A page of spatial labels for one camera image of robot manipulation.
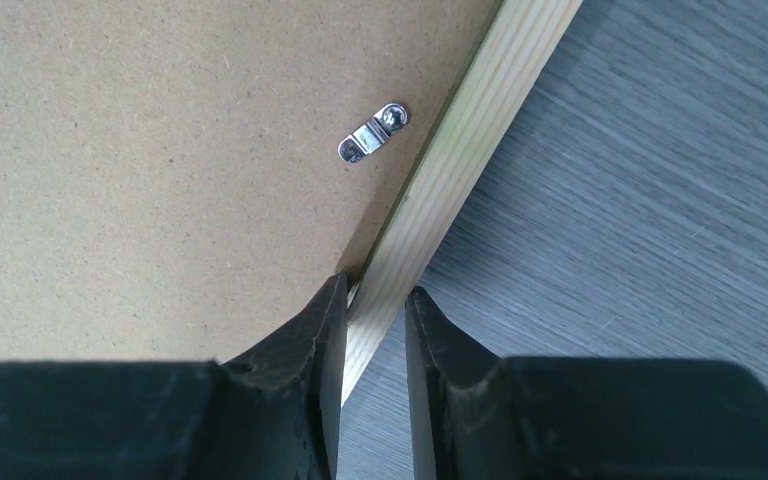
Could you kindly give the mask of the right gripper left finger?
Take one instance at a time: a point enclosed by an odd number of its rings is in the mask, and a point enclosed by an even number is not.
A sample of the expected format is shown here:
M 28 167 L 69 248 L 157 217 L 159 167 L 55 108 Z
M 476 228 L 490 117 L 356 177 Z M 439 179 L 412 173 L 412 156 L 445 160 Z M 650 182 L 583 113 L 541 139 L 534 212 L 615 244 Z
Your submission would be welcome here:
M 218 363 L 0 362 L 0 479 L 332 479 L 347 279 Z

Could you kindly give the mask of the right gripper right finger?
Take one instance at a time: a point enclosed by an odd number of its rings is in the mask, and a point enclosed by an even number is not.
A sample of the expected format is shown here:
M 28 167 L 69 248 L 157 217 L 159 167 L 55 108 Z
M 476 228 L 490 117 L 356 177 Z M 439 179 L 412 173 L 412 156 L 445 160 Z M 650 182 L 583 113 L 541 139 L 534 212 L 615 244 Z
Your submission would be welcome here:
M 501 357 L 405 303 L 418 479 L 768 479 L 768 391 L 698 359 Z

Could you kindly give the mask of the brown backing board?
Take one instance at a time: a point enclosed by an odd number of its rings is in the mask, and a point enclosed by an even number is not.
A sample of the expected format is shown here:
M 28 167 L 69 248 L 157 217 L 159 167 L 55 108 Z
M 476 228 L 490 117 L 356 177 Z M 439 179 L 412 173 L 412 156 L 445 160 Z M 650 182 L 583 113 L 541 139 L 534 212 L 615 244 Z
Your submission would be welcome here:
M 0 1 L 0 360 L 227 359 L 357 271 L 495 7 Z

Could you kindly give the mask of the wooden picture frame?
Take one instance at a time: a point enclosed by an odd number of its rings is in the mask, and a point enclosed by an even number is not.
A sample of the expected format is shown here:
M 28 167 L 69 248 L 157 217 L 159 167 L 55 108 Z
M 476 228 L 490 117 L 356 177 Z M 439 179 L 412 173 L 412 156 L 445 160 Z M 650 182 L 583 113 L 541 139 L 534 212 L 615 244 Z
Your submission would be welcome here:
M 351 290 L 349 398 L 581 4 L 503 1 L 489 18 Z

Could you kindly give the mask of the metal turn clip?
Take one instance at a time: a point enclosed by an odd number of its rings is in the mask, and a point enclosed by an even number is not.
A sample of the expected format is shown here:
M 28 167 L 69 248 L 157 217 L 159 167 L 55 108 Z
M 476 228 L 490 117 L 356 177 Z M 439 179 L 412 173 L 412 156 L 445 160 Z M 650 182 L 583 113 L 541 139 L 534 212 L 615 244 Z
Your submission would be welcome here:
M 337 147 L 338 156 L 357 163 L 385 145 L 410 122 L 410 113 L 401 103 L 389 103 L 345 137 Z

